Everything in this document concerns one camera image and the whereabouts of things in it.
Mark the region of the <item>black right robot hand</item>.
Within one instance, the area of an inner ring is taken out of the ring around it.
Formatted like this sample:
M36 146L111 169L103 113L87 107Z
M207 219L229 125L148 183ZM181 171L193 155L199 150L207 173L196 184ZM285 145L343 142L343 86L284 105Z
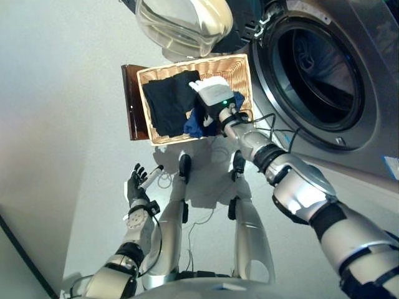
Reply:
M188 84L199 96L199 103L204 110L202 123L204 127L219 120L220 113L236 106L234 92L221 76L192 81Z

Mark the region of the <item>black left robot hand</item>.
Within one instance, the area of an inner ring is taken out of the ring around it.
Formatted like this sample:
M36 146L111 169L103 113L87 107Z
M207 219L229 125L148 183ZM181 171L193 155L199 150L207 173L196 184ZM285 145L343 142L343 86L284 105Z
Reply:
M133 171L129 179L124 183L124 196L128 202L129 207L137 200L144 200L150 202L146 194L147 188L159 177L164 170L163 165L158 165L154 170L147 173L145 168L137 163L133 167Z

